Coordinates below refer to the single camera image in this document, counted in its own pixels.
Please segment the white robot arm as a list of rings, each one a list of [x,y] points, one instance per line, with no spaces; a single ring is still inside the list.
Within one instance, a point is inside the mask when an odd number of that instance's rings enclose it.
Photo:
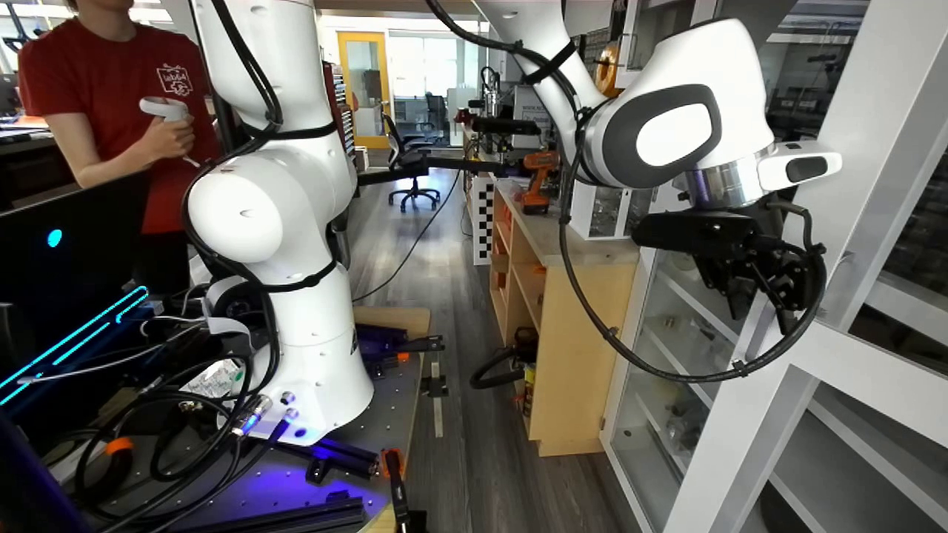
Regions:
[[[840,153],[778,142],[765,119],[765,77],[748,30],[716,16],[662,39],[627,89],[608,98],[572,48],[560,0],[470,0],[479,39],[522,61],[554,119],[565,163],[585,184],[646,190],[686,184],[686,206],[652,213],[634,240],[686,252],[729,295],[760,292],[796,339],[822,292],[822,249],[765,230],[751,213],[822,181]],[[374,400],[354,347],[347,268],[326,243],[354,193],[322,82],[310,0],[188,0],[214,90],[248,142],[185,193],[194,243],[265,295],[270,353],[252,438],[310,446]]]

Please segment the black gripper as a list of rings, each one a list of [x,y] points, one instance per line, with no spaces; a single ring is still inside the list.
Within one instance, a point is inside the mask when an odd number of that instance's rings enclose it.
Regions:
[[[788,201],[648,213],[630,236],[637,246],[691,253],[702,283],[726,295],[731,318],[742,318],[757,292],[778,318],[803,318],[827,281],[812,216]]]

